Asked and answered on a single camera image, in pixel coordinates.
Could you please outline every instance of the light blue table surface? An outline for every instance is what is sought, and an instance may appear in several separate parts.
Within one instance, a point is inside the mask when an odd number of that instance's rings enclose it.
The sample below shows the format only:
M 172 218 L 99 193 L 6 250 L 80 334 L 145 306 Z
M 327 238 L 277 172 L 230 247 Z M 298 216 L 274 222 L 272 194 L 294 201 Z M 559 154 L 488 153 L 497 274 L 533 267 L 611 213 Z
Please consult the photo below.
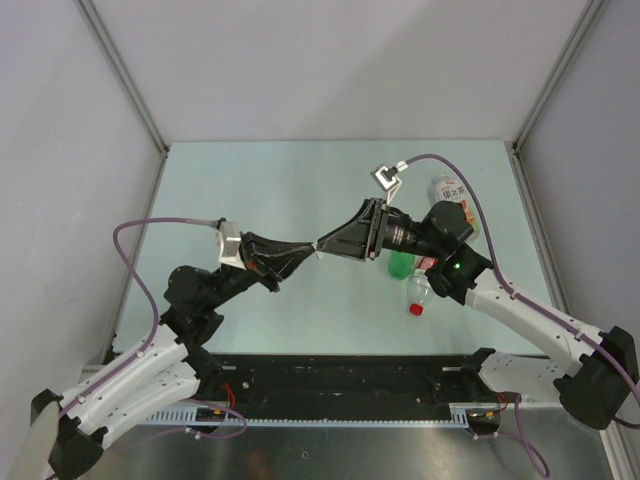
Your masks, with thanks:
M 243 231 L 284 241 L 315 241 L 350 219 L 382 191 L 369 172 L 420 153 L 453 161 L 476 190 L 506 275 L 550 301 L 505 146 L 499 141 L 346 141 L 177 143 L 171 147 L 153 217 L 237 221 Z M 431 179 L 446 168 L 423 161 L 403 172 L 393 205 L 421 219 Z M 471 245 L 488 255 L 484 235 Z M 214 270 L 215 231 L 152 225 L 137 268 L 160 311 L 174 268 Z M 492 318 L 435 297 L 422 317 L 407 312 L 406 281 L 387 273 L 388 253 L 366 263 L 325 255 L 308 259 L 277 294 L 256 285 L 223 305 L 225 321 L 211 351 L 283 354 L 463 354 L 480 347 L 517 354 L 540 351 Z M 148 332 L 151 310 L 132 283 L 115 352 Z

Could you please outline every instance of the bottle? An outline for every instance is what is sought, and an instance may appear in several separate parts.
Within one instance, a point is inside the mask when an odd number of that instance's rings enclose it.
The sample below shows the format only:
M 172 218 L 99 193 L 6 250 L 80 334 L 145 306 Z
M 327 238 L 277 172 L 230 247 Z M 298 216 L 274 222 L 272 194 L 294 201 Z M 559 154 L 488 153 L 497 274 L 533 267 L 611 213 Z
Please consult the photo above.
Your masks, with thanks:
M 424 311 L 425 302 L 433 295 L 431 285 L 425 272 L 436 264 L 437 260 L 424 257 L 418 263 L 413 275 L 407 282 L 407 299 L 409 300 L 409 312 L 419 317 Z
M 467 215 L 467 222 L 473 227 L 473 233 L 468 241 L 476 239 L 479 234 L 478 219 L 471 208 L 471 197 L 462 182 L 457 178 L 451 178 L 446 173 L 441 173 L 433 179 L 433 189 L 436 202 L 448 200 L 462 205 Z
M 416 257 L 412 253 L 391 252 L 387 269 L 393 278 L 404 280 L 411 275 L 415 263 Z

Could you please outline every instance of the red bottle cap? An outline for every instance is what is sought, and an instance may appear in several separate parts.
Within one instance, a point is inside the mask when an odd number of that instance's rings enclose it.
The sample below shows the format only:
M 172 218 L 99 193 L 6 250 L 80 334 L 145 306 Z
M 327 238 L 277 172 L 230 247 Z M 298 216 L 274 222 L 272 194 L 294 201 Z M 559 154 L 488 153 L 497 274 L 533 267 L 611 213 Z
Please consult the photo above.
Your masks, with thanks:
M 416 317 L 419 317 L 420 315 L 422 315 L 422 312 L 424 311 L 424 307 L 417 303 L 412 303 L 411 305 L 409 305 L 409 311 L 413 313 Z

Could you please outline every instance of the white wall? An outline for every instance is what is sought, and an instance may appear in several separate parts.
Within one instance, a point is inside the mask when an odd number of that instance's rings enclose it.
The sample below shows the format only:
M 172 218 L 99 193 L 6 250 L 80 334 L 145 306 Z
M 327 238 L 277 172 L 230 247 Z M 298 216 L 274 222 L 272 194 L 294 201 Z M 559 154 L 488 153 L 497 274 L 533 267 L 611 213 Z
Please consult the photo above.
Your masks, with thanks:
M 72 1 L 5 3 L 0 64 L 4 478 L 31 398 L 75 383 L 104 339 L 124 274 L 111 231 L 142 213 L 159 156 Z
M 513 139 L 586 0 L 94 0 L 168 142 Z
M 524 160 L 575 315 L 640 344 L 640 2 L 611 2 Z M 637 407 L 629 419 L 640 422 Z M 635 434 L 640 450 L 640 433 Z

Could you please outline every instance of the green object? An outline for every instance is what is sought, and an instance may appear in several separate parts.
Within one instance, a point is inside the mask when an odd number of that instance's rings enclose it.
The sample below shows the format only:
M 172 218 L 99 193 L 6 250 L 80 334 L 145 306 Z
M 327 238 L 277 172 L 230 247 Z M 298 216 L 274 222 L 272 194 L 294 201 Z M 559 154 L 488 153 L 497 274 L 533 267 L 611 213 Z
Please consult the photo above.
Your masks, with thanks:
M 413 272 L 416 263 L 415 255 L 411 253 L 391 252 L 389 257 L 389 275 L 399 280 L 404 280 Z

